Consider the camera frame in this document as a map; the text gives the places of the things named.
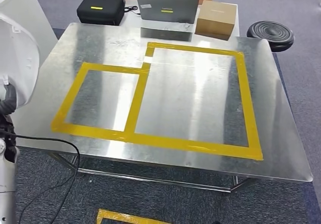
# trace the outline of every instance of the cardboard box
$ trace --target cardboard box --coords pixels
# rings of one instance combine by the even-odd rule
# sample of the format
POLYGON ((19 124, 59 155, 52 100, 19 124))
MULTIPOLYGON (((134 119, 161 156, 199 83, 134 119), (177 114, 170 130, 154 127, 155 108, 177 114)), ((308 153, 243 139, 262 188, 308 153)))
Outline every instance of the cardboard box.
POLYGON ((236 11, 236 5, 203 1, 195 34, 228 40, 235 24, 236 11))

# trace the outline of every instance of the round stool cushion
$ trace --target round stool cushion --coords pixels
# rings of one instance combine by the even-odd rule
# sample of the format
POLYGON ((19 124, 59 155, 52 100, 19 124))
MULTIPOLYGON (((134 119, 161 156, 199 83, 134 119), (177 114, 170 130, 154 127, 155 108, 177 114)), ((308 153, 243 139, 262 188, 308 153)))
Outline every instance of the round stool cushion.
POLYGON ((250 26, 247 37, 267 39, 272 52, 283 52, 294 43, 292 30, 277 22, 261 21, 250 26))

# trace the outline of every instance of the laptop lid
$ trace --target laptop lid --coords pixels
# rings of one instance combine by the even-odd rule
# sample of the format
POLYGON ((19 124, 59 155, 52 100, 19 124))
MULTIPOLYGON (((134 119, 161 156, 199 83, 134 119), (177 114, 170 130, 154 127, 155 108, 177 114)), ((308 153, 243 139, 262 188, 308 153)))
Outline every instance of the laptop lid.
POLYGON ((194 24, 198 0, 137 0, 142 19, 194 24))

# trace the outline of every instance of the black case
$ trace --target black case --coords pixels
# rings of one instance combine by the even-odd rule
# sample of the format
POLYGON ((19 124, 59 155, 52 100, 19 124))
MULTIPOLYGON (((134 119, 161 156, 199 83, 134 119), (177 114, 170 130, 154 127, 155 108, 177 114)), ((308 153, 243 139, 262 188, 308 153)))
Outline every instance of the black case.
POLYGON ((125 0, 83 0, 77 9, 81 23, 118 26, 125 13, 125 0))

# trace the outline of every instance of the metal table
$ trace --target metal table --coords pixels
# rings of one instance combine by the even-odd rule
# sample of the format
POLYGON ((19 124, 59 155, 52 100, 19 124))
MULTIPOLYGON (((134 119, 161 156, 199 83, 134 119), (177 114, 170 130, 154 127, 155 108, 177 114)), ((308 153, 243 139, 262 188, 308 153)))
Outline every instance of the metal table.
MULTIPOLYGON (((124 131, 136 85, 140 84, 139 75, 110 69, 112 67, 105 71, 88 70, 67 109, 65 123, 124 131)), ((12 118, 18 134, 65 139, 75 143, 82 157, 211 170, 232 175, 234 185, 219 187, 79 170, 84 173, 223 192, 234 192, 255 179, 312 181, 305 152, 265 40, 236 37, 222 41, 194 35, 191 42, 164 41, 141 38, 140 29, 136 28, 73 23, 40 69, 31 102, 16 111, 12 118), (106 140, 104 136, 88 138, 61 133, 63 128, 60 132, 51 129, 51 122, 84 62, 95 63, 90 66, 105 64, 131 69, 141 68, 145 61, 150 63, 150 69, 140 110, 137 112, 136 125, 133 127, 135 133, 249 147, 243 115, 245 106, 240 93, 240 69, 235 63, 237 57, 166 47, 155 48, 153 56, 148 57, 145 54, 148 42, 241 52, 246 63, 249 93, 252 96, 263 160, 231 157, 237 153, 213 154, 216 148, 206 153, 197 146, 198 142, 195 146, 189 142, 190 149, 174 149, 170 142, 165 143, 167 148, 161 148, 159 143, 151 143, 154 146, 130 143, 125 137, 124 141, 106 140), (246 178, 239 183, 237 177, 246 178)), ((75 158, 67 161, 60 155, 75 154, 72 147, 64 143, 18 139, 17 145, 44 151, 69 168, 75 168, 75 158)))

